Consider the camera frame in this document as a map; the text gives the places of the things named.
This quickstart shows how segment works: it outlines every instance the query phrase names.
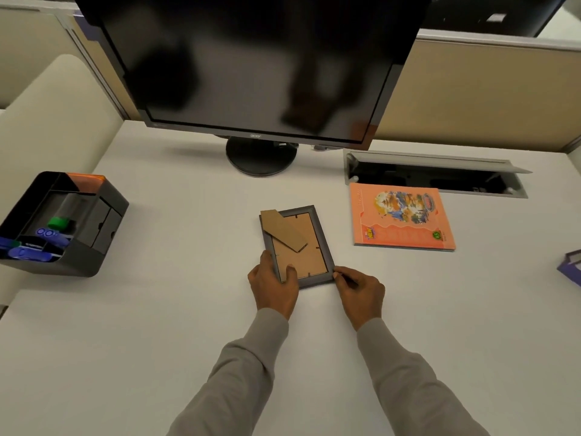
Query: blue marker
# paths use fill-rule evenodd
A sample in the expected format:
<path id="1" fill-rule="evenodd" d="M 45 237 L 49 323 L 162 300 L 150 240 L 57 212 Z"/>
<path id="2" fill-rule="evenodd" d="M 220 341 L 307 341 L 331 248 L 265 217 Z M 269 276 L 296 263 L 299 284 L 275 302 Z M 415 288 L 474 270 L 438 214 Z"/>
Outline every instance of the blue marker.
<path id="1" fill-rule="evenodd" d="M 8 251 L 8 256 L 18 260 L 32 260 L 33 262 L 49 262 L 52 258 L 50 252 L 19 246 Z"/>
<path id="2" fill-rule="evenodd" d="M 22 243 L 17 240 L 0 237 L 0 249 L 12 249 L 20 246 Z"/>
<path id="3" fill-rule="evenodd" d="M 37 237 L 46 240 L 51 245 L 57 246 L 58 248 L 66 248 L 69 246 L 70 240 L 62 235 L 60 232 L 52 230 L 50 228 L 39 228 L 36 232 Z"/>

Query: hand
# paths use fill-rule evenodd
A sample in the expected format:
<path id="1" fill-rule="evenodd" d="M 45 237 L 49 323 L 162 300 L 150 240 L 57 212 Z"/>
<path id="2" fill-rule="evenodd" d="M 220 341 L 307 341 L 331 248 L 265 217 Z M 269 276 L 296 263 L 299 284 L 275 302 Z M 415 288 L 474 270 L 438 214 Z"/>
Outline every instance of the hand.
<path id="1" fill-rule="evenodd" d="M 299 280 L 293 265 L 287 266 L 287 281 L 281 283 L 274 274 L 274 264 L 269 251 L 265 250 L 257 264 L 248 274 L 256 308 L 271 308 L 290 319 L 296 299 L 299 297 Z"/>
<path id="2" fill-rule="evenodd" d="M 377 278 L 348 267 L 335 266 L 334 271 L 333 278 L 353 329 L 358 331 L 369 320 L 381 318 L 385 286 Z"/>

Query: round black monitor base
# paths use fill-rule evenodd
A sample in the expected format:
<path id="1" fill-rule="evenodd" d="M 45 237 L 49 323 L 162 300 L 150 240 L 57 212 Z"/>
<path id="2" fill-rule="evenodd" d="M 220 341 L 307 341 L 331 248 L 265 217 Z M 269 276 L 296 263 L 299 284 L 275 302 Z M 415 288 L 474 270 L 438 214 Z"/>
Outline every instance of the round black monitor base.
<path id="1" fill-rule="evenodd" d="M 296 156 L 296 147 L 272 140 L 231 137 L 226 143 L 228 160 L 244 174 L 266 177 L 284 171 Z"/>

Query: orange book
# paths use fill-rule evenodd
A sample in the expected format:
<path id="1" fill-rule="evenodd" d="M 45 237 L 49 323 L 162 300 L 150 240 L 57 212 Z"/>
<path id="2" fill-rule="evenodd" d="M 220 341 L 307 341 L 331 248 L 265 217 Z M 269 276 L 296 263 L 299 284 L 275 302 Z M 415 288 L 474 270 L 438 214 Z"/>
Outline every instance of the orange book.
<path id="1" fill-rule="evenodd" d="M 456 249 L 437 188 L 351 183 L 356 245 Z"/>

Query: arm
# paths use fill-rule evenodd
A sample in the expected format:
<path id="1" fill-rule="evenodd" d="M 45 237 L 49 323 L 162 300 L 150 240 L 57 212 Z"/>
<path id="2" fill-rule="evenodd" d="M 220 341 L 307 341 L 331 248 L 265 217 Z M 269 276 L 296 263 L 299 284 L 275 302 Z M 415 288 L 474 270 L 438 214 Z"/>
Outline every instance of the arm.
<path id="1" fill-rule="evenodd" d="M 224 346 L 206 384 L 170 427 L 168 436 L 251 435 L 274 383 L 274 361 L 288 321 L 260 309 L 244 338 Z"/>
<path id="2" fill-rule="evenodd" d="M 299 296 L 294 267 L 274 274 L 270 252 L 248 274 L 258 312 L 244 338 L 222 349 L 206 384 L 174 420 L 168 436 L 250 436 L 274 383 L 274 362 Z"/>
<path id="3" fill-rule="evenodd" d="M 335 271 L 343 308 L 395 435 L 488 436 L 424 358 L 405 350 L 391 335 L 381 319 L 385 287 L 353 269 Z"/>

